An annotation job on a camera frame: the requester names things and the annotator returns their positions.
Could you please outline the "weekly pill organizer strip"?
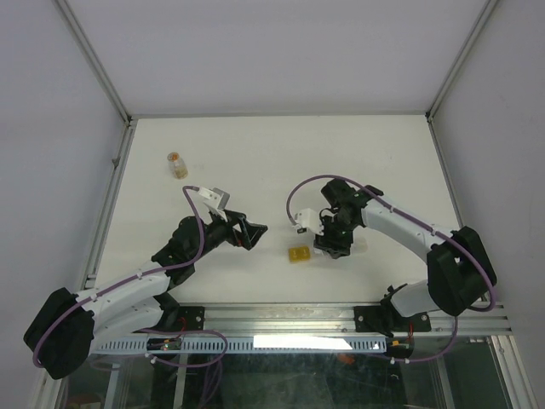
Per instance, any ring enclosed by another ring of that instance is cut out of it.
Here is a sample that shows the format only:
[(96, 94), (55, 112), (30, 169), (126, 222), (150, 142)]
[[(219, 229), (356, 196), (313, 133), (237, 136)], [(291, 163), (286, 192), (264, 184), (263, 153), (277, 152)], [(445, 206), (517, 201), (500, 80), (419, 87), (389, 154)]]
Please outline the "weekly pill organizer strip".
[[(350, 255), (363, 254), (369, 249), (368, 242), (365, 239), (356, 239), (350, 250)], [(296, 244), (291, 245), (287, 250), (290, 263), (303, 263), (312, 260), (332, 260), (332, 256), (322, 250), (315, 249), (312, 245)]]

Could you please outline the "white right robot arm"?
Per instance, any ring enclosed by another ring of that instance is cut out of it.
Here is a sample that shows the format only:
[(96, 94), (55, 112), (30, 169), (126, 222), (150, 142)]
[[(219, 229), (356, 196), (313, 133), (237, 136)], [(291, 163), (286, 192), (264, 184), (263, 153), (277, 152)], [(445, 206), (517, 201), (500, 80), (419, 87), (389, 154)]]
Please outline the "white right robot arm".
[(357, 190), (336, 178), (321, 193), (331, 213), (319, 218), (315, 249), (333, 259), (349, 256), (354, 230), (369, 228), (426, 263), (425, 280), (389, 287), (379, 305), (363, 314), (371, 331), (390, 337), (409, 328), (413, 319), (437, 310), (457, 317), (496, 285), (496, 273), (474, 229), (436, 228), (389, 204), (372, 186)]

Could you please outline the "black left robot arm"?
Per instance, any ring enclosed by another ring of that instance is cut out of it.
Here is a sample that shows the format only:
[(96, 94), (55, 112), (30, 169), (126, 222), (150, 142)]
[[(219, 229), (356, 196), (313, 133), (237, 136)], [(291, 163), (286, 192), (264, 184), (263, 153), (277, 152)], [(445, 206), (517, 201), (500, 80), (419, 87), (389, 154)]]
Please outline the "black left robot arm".
[(23, 341), (33, 364), (53, 379), (75, 372), (102, 345), (134, 331), (168, 331), (178, 321), (170, 290), (195, 272), (196, 262), (218, 246), (252, 250), (268, 228), (227, 211), (204, 223), (183, 218), (167, 244), (141, 268), (99, 287), (53, 291), (26, 330)]

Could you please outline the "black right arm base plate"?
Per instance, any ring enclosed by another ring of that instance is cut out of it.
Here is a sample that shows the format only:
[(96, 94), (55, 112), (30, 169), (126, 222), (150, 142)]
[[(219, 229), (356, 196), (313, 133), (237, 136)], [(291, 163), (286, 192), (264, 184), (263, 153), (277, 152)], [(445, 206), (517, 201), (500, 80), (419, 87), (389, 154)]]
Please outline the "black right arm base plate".
[(397, 311), (382, 305), (355, 306), (353, 308), (356, 332), (378, 332), (392, 337), (395, 332), (430, 332), (431, 321), (427, 313), (403, 317)]

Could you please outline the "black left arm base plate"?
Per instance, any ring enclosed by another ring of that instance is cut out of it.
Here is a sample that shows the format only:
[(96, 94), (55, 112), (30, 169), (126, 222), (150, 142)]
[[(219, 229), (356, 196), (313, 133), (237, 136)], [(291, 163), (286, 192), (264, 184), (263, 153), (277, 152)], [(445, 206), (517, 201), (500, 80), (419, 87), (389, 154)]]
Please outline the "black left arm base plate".
[(157, 324), (146, 325), (143, 330), (138, 330), (138, 332), (147, 329), (155, 333), (203, 330), (204, 315), (204, 306), (179, 305), (168, 312), (163, 312)]

